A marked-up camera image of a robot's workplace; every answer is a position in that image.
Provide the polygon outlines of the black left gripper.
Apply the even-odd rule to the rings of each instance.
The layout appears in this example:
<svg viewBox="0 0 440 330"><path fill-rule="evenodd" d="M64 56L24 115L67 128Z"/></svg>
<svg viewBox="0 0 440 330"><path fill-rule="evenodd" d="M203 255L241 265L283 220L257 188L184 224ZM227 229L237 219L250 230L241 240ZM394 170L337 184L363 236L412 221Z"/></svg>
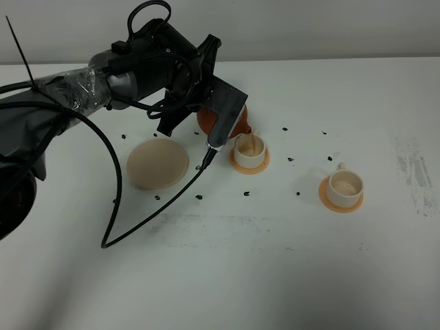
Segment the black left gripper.
<svg viewBox="0 0 440 330"><path fill-rule="evenodd" d="M212 94L212 77L217 57L217 50L221 47L221 40L213 35L208 35L194 54L189 55L195 83L193 91L186 104L174 111L163 113L160 118L157 130L170 135L173 130L181 124L192 113L198 112L204 100ZM173 74L173 80L165 94L165 106L171 105L174 101L179 102L186 94L190 86L190 74L188 69L178 64Z"/></svg>

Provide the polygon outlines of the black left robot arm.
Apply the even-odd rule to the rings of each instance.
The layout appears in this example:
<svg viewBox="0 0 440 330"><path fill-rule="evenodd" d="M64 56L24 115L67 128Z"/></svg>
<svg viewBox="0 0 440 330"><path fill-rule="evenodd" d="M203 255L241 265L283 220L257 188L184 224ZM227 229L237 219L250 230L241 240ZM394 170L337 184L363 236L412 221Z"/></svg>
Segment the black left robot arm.
<svg viewBox="0 0 440 330"><path fill-rule="evenodd" d="M217 115L203 167L226 142L225 89L213 74L220 40L194 46L167 20L154 19L113 43L82 69L3 86L1 93L1 236L28 216L36 183L46 176L50 142L77 122L105 109L135 107L170 135L190 114L207 107Z"/></svg>

